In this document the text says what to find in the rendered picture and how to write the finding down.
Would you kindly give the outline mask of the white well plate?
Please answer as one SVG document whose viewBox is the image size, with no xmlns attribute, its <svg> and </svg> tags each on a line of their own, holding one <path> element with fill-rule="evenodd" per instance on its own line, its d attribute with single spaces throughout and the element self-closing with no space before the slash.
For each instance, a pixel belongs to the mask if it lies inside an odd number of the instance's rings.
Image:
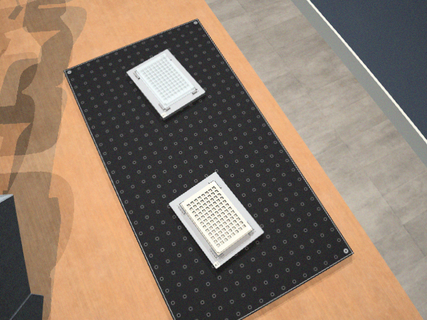
<svg viewBox="0 0 427 320">
<path fill-rule="evenodd" d="M 136 73 L 165 109 L 195 91 L 165 53 L 136 69 Z"/>
<path fill-rule="evenodd" d="M 218 256 L 252 231 L 215 181 L 180 205 Z"/>
</svg>

